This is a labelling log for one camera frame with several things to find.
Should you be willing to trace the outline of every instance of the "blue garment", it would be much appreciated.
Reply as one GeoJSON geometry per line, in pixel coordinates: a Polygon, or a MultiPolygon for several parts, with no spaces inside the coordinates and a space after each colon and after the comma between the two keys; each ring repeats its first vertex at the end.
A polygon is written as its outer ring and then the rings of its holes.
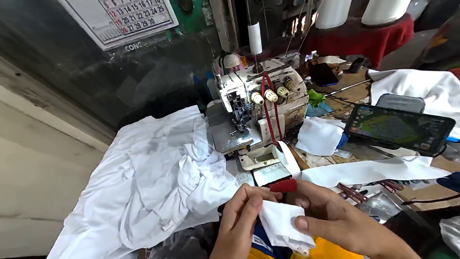
{"type": "Polygon", "coordinates": [[[290,248],[275,247],[270,244],[267,233],[258,217],[254,226],[252,247],[275,259],[289,259],[292,255],[292,250],[290,248]]]}
{"type": "Polygon", "coordinates": [[[449,176],[436,179],[439,185],[460,193],[460,171],[455,172],[449,176]]]}

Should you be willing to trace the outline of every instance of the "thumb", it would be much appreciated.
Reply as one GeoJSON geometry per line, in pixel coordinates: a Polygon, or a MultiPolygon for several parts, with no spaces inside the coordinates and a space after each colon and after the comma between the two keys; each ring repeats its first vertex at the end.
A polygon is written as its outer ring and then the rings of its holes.
{"type": "Polygon", "coordinates": [[[251,197],[244,205],[243,211],[241,212],[240,219],[236,223],[236,229],[240,232],[250,233],[254,225],[254,221],[262,209],[262,196],[255,195],[251,197]]]}
{"type": "Polygon", "coordinates": [[[329,220],[297,216],[295,219],[295,226],[302,233],[316,235],[329,241],[333,240],[338,234],[338,226],[336,222],[329,220]]]}

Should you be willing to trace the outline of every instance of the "yellow garment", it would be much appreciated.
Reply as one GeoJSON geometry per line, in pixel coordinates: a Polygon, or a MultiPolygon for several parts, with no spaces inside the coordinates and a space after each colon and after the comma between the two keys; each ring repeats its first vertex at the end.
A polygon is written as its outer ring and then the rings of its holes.
{"type": "Polygon", "coordinates": [[[251,247],[251,251],[249,251],[249,256],[247,257],[247,259],[274,259],[274,258],[256,248],[251,247]]]}
{"type": "MultiPolygon", "coordinates": [[[[315,238],[316,248],[310,250],[308,257],[303,257],[299,253],[293,253],[291,259],[364,259],[362,255],[349,252],[326,239],[315,238]]],[[[251,248],[247,259],[274,259],[264,252],[251,248]]]]}
{"type": "Polygon", "coordinates": [[[363,259],[359,254],[349,252],[338,245],[327,241],[324,238],[315,238],[316,248],[310,250],[308,257],[303,257],[299,253],[293,253],[291,259],[363,259]]]}

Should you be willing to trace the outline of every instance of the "hand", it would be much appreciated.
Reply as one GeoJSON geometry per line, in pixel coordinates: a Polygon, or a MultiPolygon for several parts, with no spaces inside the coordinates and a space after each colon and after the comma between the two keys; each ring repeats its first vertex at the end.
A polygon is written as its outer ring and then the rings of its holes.
{"type": "Polygon", "coordinates": [[[251,250],[254,224],[262,208],[262,200],[276,202],[281,198],[281,193],[244,183],[225,205],[219,235],[209,258],[246,259],[251,250]]]}
{"type": "Polygon", "coordinates": [[[301,232],[371,258],[420,259],[404,240],[334,191],[306,181],[297,185],[298,191],[289,193],[286,202],[305,209],[306,216],[295,219],[301,232]]]}

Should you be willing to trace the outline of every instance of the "calendar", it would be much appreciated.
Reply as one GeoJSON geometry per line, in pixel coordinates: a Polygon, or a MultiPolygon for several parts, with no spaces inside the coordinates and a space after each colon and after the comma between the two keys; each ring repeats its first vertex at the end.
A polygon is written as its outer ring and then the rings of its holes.
{"type": "Polygon", "coordinates": [[[102,50],[177,26],[169,0],[60,0],[102,50]]]}

